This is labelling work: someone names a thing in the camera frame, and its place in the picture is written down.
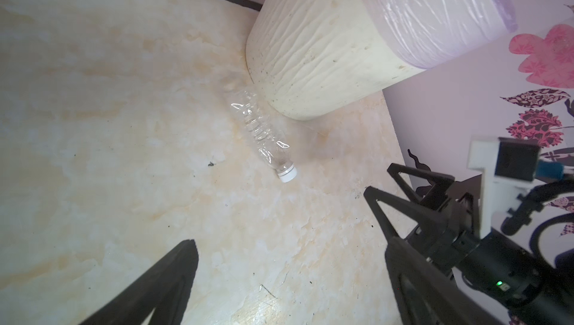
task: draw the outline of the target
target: pink flower decal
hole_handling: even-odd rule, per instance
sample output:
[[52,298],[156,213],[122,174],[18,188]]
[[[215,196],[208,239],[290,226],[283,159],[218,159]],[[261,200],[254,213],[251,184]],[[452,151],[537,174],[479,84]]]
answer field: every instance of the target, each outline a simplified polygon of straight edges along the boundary
[[516,35],[510,41],[509,50],[513,54],[530,55],[518,67],[520,72],[530,74],[526,78],[528,82],[574,88],[574,27],[558,24],[545,39],[532,34]]
[[[561,208],[561,209],[567,210],[571,213],[574,213],[574,197],[572,197],[572,196],[558,198],[557,200],[551,201],[548,205],[552,206],[552,207]],[[566,235],[566,234],[574,234],[574,223],[567,223],[564,226],[562,233],[560,233],[560,236]]]
[[510,317],[510,321],[508,322],[509,325],[526,325],[525,323],[523,323],[518,316],[511,316]]
[[519,140],[536,140],[540,147],[559,145],[562,140],[562,132],[556,129],[562,127],[558,116],[540,109],[529,109],[524,114],[519,114],[521,121],[513,123],[506,130],[511,136]]

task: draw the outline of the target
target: white bottle cap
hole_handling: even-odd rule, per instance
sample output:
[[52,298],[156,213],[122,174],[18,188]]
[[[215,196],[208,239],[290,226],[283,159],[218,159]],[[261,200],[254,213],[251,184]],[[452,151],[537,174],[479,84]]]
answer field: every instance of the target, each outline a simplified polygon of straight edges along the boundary
[[295,165],[292,164],[291,167],[287,168],[285,171],[277,175],[279,176],[279,179],[281,179],[283,183],[287,183],[293,178],[295,178],[295,176],[297,175],[297,169],[295,168]]

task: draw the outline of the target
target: clear plastic bottle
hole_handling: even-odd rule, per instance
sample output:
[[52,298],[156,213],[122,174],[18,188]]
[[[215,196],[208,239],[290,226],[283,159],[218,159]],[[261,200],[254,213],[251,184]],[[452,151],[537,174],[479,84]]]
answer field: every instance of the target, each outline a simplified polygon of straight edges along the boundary
[[244,123],[257,153],[277,172],[277,176],[286,183],[297,175],[297,169],[289,156],[289,144],[282,132],[269,123],[257,104],[257,95],[247,86],[238,87],[236,83],[226,85],[226,100],[232,110]]

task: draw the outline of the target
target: wall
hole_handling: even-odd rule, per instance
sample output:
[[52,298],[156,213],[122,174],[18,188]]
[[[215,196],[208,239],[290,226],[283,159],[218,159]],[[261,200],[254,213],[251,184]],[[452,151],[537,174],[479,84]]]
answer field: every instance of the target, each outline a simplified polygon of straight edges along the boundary
[[[573,11],[565,6],[574,4],[574,0],[513,2],[519,25],[516,34],[507,35],[384,90],[407,165],[414,166],[414,160],[408,153],[410,149],[421,163],[433,171],[452,174],[457,180],[476,176],[478,172],[466,169],[471,137],[510,137],[507,128],[520,120],[519,114],[529,110],[529,107],[512,104],[501,97],[513,97],[544,88],[564,91],[574,96],[571,89],[528,82],[526,78],[529,74],[518,70],[528,55],[514,54],[509,50],[510,42],[517,34],[535,34],[544,38],[556,24],[574,26]],[[562,127],[573,126],[574,117],[564,104],[571,97],[562,99],[563,96],[558,93],[559,99],[556,102],[533,106],[533,109],[545,109],[557,116]],[[562,141],[555,140],[554,145],[545,147],[543,152],[574,147],[574,128],[563,128],[556,132],[563,133]],[[420,179],[412,179],[412,183],[415,187],[428,186],[428,183]],[[562,209],[547,207],[543,214],[537,216],[533,225],[564,212]],[[563,225],[555,226],[544,234],[542,249],[548,257],[574,241],[574,234],[561,236],[563,229]],[[528,237],[529,233],[523,232],[517,242],[526,246],[524,241]],[[473,294],[473,297],[500,319],[507,321],[505,310],[496,302],[478,294]]]

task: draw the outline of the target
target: plastic water bottle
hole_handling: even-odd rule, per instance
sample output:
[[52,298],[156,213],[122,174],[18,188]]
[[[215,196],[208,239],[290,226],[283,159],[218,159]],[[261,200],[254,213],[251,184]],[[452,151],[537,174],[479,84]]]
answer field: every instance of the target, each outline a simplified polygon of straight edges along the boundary
[[286,183],[297,175],[297,169],[289,156],[289,144],[282,132],[269,123],[269,117],[257,104],[257,95],[247,86],[238,88],[236,84],[227,85],[226,100],[255,145],[262,160],[275,169],[277,176]]

